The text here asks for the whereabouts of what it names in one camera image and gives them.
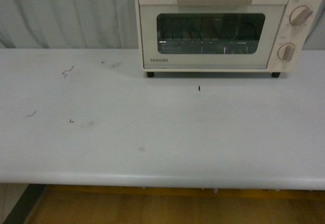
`stain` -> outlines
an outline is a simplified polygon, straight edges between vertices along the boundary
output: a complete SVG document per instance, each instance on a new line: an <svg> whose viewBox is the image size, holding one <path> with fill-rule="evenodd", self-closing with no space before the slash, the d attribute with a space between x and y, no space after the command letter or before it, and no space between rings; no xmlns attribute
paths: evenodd
<svg viewBox="0 0 325 224"><path fill-rule="evenodd" d="M93 120L91 120L89 123L81 125L80 128L87 129L87 128L92 127L94 124L95 124L95 122Z"/></svg>
<svg viewBox="0 0 325 224"><path fill-rule="evenodd" d="M118 68L121 65L122 65L121 62L117 62L117 63L114 63L114 64L110 65L110 68Z"/></svg>

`toshiba logo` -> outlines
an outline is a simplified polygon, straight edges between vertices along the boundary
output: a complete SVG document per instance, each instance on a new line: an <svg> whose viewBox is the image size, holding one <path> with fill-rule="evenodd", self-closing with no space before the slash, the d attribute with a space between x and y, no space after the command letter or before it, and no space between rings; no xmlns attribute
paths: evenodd
<svg viewBox="0 0 325 224"><path fill-rule="evenodd" d="M151 62L166 62L168 59L150 59Z"/></svg>

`oven handle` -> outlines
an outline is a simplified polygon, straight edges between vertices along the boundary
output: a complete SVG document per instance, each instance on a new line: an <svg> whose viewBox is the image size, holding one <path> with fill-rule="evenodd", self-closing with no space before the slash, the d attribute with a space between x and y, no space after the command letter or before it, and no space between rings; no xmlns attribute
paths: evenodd
<svg viewBox="0 0 325 224"><path fill-rule="evenodd" d="M184 7L238 7L252 4L252 0L177 0Z"/></svg>

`oven foot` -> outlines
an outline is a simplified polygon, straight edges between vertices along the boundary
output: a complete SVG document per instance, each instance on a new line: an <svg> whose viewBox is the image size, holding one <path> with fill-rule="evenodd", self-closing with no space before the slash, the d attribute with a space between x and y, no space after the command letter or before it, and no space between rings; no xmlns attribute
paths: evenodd
<svg viewBox="0 0 325 224"><path fill-rule="evenodd" d="M278 78L280 76L280 73L272 73L272 78Z"/></svg>
<svg viewBox="0 0 325 224"><path fill-rule="evenodd" d="M154 72L147 72L147 77L148 78L153 78Z"/></svg>

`oven door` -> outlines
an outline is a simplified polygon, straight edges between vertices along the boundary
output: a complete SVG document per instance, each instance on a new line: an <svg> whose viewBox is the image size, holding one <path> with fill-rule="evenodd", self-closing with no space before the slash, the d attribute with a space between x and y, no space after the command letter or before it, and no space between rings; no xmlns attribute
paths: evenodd
<svg viewBox="0 0 325 224"><path fill-rule="evenodd" d="M288 0L139 0L145 69L266 69Z"/></svg>

